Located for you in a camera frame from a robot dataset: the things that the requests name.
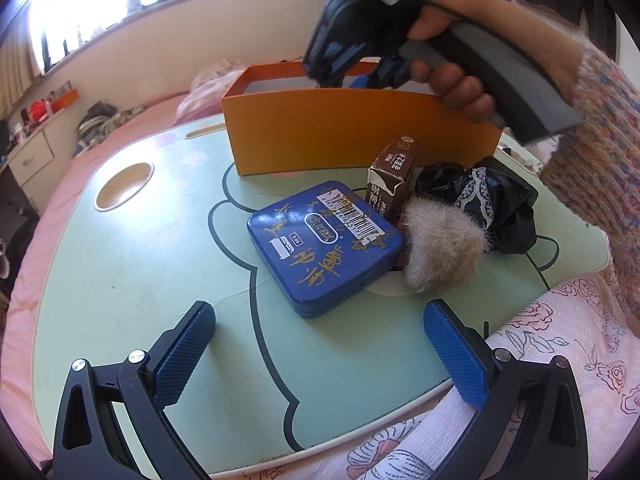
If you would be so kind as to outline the patterned knit sleeve forearm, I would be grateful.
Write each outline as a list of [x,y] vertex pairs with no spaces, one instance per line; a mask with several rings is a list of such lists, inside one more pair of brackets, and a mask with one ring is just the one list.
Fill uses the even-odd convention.
[[639,91],[594,47],[582,49],[573,88],[582,118],[560,136],[540,180],[608,236],[623,310],[639,314]]

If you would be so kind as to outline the right hand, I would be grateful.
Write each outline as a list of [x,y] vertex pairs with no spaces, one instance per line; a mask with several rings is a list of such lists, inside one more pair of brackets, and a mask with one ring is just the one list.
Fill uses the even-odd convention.
[[420,1],[400,53],[447,105],[525,143],[579,125],[577,42],[506,0]]

